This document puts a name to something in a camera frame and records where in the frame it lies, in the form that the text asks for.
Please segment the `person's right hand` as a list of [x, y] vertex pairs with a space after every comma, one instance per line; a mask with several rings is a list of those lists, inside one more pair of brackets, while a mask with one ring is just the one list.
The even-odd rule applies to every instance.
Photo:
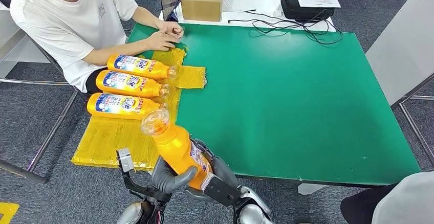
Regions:
[[155, 32], [146, 40], [145, 50], [168, 51], [175, 48], [175, 43], [180, 40], [172, 35], [163, 32]]

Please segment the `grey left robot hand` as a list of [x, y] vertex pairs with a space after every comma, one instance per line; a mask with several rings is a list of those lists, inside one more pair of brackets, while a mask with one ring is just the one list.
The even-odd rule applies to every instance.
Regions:
[[197, 168], [190, 166], [185, 172], [178, 174], [159, 156], [151, 175], [151, 183], [161, 192], [170, 194], [188, 185], [196, 173]]

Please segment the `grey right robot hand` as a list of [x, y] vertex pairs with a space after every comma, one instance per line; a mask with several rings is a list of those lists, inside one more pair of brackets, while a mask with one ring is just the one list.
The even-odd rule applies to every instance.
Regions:
[[[229, 168], [229, 166], [226, 164], [226, 162], [220, 158], [219, 156], [216, 156], [206, 145], [205, 143], [200, 139], [190, 139], [200, 150], [202, 150], [203, 155], [208, 160], [212, 167], [213, 173], [219, 177], [222, 181], [230, 185], [231, 187], [237, 188], [239, 186], [239, 181], [236, 178], [233, 171]], [[206, 196], [202, 191], [196, 190], [192, 187], [187, 187], [185, 189], [185, 193], [188, 197], [191, 199], [197, 200], [197, 201], [204, 201], [209, 202], [213, 204], [217, 204], [218, 202], [214, 199]]]

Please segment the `person's left hand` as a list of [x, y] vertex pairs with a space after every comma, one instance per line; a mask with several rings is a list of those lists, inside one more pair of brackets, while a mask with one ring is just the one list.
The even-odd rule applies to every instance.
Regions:
[[184, 29], [177, 22], [173, 21], [160, 21], [158, 24], [158, 29], [161, 32], [171, 35], [177, 39], [182, 38], [184, 35]]

